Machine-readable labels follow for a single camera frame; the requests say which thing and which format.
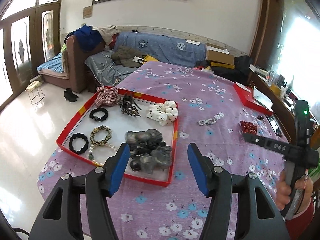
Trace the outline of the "dark red dotted scrunchie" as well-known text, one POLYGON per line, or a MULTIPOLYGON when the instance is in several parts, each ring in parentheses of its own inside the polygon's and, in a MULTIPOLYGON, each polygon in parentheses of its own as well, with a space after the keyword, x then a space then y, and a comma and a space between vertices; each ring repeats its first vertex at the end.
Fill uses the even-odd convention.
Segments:
POLYGON ((241 120, 240 126, 241 126, 241 130, 243 133, 257 135, 258 128, 252 122, 247 122, 247 121, 241 120))

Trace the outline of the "wooden glass door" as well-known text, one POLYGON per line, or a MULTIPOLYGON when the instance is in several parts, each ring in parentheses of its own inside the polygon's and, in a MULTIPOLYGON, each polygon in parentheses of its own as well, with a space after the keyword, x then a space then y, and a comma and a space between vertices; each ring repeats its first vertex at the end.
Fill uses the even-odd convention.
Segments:
POLYGON ((60 51, 62 0, 12 0, 1 14, 1 109, 60 51))

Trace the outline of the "white folded paper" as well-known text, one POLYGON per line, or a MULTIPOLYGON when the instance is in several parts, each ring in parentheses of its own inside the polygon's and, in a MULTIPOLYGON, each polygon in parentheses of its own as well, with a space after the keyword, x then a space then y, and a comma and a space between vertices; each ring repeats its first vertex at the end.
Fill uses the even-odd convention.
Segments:
POLYGON ((253 87, 253 98, 255 101, 259 102, 260 105, 264 106, 269 111, 272 111, 272 100, 259 91, 255 86, 253 87))

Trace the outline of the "red plaid scrunchie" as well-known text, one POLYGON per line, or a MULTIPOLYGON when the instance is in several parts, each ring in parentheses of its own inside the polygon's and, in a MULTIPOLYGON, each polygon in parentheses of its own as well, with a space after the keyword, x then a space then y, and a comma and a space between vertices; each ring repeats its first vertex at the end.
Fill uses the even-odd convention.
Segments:
POLYGON ((97 107, 112 107, 118 104, 118 88, 111 87, 107 88, 106 86, 97 87, 97 98, 94 103, 97 107))

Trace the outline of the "white cherry scrunchie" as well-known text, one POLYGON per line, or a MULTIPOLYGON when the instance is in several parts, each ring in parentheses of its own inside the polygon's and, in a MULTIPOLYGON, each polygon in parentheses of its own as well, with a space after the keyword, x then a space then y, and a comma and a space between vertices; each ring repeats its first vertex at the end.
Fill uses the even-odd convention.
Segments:
POLYGON ((171 124, 178 118, 176 102, 167 100, 164 103, 150 105, 146 117, 158 122, 161 126, 171 124))

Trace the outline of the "red box lid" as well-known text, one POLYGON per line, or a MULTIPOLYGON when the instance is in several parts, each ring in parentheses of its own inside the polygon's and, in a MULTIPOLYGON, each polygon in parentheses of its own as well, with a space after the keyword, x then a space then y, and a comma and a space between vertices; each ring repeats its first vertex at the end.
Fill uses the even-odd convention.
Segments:
POLYGON ((233 87, 244 106, 267 116, 271 116, 273 114, 272 110, 269 110, 254 99, 253 90, 251 88, 237 82, 234 83, 233 87))

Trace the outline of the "cardboard box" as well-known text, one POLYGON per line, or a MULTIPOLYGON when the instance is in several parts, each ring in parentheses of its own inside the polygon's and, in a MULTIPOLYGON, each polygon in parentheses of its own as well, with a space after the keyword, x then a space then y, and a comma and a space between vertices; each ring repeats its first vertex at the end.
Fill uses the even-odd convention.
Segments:
POLYGON ((206 57, 211 67, 235 69, 233 55, 222 53, 215 50, 208 50, 206 57))

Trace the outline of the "purple floral blanket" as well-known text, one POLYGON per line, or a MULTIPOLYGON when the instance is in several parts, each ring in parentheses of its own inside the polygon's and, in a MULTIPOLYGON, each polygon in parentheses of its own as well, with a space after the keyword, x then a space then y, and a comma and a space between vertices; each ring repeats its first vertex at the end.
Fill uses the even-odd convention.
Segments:
POLYGON ((108 199, 120 239, 198 239, 210 199, 197 187, 187 147, 201 153, 230 173, 254 172, 274 195, 283 167, 282 157, 242 138, 240 121, 257 125, 258 134, 275 138, 267 120, 241 103, 231 81, 214 74, 154 62, 140 67, 118 86, 177 103, 178 137, 172 182, 162 187, 124 178, 108 199))

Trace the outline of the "blue jacket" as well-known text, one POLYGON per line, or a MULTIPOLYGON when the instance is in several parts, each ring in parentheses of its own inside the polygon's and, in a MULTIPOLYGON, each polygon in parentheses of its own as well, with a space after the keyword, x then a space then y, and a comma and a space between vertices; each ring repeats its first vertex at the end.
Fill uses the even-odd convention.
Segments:
POLYGON ((86 24, 84 24, 81 28, 70 32, 65 37, 64 44, 66 44, 67 38, 73 35, 76 37, 79 47, 84 52, 92 51, 99 43, 103 41, 99 31, 93 30, 92 26, 87 26, 86 24))

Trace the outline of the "red tray box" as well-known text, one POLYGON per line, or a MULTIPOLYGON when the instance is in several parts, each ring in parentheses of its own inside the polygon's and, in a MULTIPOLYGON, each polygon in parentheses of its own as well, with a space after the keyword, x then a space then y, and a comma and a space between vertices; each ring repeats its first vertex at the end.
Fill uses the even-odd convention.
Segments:
POLYGON ((97 98, 97 93, 93 94, 91 98, 76 112, 69 123, 62 130, 61 134, 56 140, 57 145, 66 153, 84 161, 88 164, 98 166, 102 165, 107 158, 115 155, 114 150, 108 147, 97 147, 93 150, 94 158, 90 160, 88 155, 89 151, 83 154, 76 154, 69 149, 70 137, 75 133, 84 134, 89 138, 93 128, 104 125, 111 129, 112 137, 109 143, 115 148, 119 148, 121 143, 125 141, 125 133, 128 131, 146 131, 147 129, 154 128, 161 132, 163 140, 172 147, 172 159, 175 159, 176 145, 178 137, 178 119, 175 122, 166 126, 161 126, 158 122, 148 119, 146 113, 150 105, 164 103, 166 100, 157 96, 143 94, 139 92, 132 92, 126 89, 118 89, 118 95, 124 94, 132 95, 134 101, 141 108, 139 110, 140 116, 132 117, 121 113, 119 106, 108 107, 108 118, 103 122, 93 121, 89 118, 91 110, 97 106, 94 101, 97 98))

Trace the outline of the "black hair claw clip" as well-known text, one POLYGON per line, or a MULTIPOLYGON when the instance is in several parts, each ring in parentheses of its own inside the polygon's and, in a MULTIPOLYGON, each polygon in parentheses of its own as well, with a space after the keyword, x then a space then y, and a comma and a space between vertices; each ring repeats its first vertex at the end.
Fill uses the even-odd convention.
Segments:
POLYGON ((132 95, 126 93, 122 97, 119 96, 118 105, 122 114, 133 116, 133 117, 140 116, 139 110, 141 110, 141 108, 134 101, 132 95))

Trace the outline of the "yellow bag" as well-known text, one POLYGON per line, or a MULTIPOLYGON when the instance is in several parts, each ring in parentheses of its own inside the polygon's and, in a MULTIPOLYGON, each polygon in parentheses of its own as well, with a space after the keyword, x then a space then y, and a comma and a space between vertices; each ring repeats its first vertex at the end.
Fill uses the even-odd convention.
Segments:
POLYGON ((154 58, 153 56, 151 56, 151 55, 146 55, 144 58, 138 58, 137 59, 137 62, 139 63, 139 64, 141 64, 141 65, 143 65, 143 64, 145 64, 145 63, 147 63, 147 62, 151 62, 151 61, 156 61, 156 62, 158 62, 158 60, 156 59, 156 58, 154 58))

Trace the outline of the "olive green jacket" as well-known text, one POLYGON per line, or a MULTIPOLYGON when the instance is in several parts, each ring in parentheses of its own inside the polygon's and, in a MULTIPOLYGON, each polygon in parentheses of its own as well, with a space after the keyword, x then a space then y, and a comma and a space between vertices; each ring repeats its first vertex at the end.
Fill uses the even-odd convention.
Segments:
POLYGON ((140 63, 133 60, 135 57, 144 59, 144 57, 146 57, 146 53, 127 46, 119 46, 111 55, 112 61, 117 65, 129 68, 139 68, 140 63))

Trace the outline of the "black shoes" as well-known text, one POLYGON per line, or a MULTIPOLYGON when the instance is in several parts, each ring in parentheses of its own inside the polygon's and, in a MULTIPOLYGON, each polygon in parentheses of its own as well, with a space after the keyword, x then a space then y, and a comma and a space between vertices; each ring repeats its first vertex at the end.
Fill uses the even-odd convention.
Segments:
POLYGON ((64 97, 65 100, 69 102, 76 102, 78 99, 78 96, 74 94, 70 88, 66 88, 64 91, 64 97))

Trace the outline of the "blue covered sofa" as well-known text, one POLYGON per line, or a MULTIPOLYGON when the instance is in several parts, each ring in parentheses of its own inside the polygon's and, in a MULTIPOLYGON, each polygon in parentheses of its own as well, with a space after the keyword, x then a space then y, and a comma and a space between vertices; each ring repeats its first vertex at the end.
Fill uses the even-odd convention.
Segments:
POLYGON ((187 68, 194 68, 197 62, 206 59, 206 45, 203 43, 193 44, 181 38, 165 35, 122 32, 116 38, 112 49, 104 49, 85 60, 85 65, 97 83, 115 86, 138 69, 117 65, 112 61, 111 55, 119 46, 140 50, 159 62, 187 68))

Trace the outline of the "wooden sideboard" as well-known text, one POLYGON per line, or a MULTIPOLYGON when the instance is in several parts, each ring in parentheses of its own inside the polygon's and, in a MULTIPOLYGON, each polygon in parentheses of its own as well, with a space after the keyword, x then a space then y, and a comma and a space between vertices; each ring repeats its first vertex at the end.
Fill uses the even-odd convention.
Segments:
MULTIPOLYGON (((296 129, 294 114, 288 109, 285 102, 274 94, 271 87, 257 74, 251 72, 248 78, 249 87, 256 87, 260 92, 265 94, 273 102, 272 110, 276 120, 281 128, 283 136, 290 143, 296 142, 296 129)), ((311 147, 319 148, 319 102, 310 107, 310 115, 315 119, 314 133, 311 137, 311 147)))

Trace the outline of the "grey fluffy scrunchie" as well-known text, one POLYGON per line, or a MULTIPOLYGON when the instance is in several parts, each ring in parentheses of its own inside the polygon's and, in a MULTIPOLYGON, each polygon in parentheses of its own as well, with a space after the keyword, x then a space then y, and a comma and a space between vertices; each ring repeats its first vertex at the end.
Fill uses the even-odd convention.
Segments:
POLYGON ((125 142, 130 148, 130 168, 133 172, 153 174, 157 168, 166 170, 172 165, 172 147, 156 129, 128 131, 125 142))

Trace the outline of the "black smartphone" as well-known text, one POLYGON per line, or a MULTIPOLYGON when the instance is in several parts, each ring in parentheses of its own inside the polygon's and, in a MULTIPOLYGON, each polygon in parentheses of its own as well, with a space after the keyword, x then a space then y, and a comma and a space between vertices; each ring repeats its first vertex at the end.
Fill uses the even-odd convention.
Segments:
POLYGON ((280 129, 279 124, 277 123, 275 117, 273 115, 270 115, 270 116, 267 115, 266 117, 267 117, 267 120, 270 123, 275 135, 278 137, 282 137, 283 134, 281 132, 281 129, 280 129))

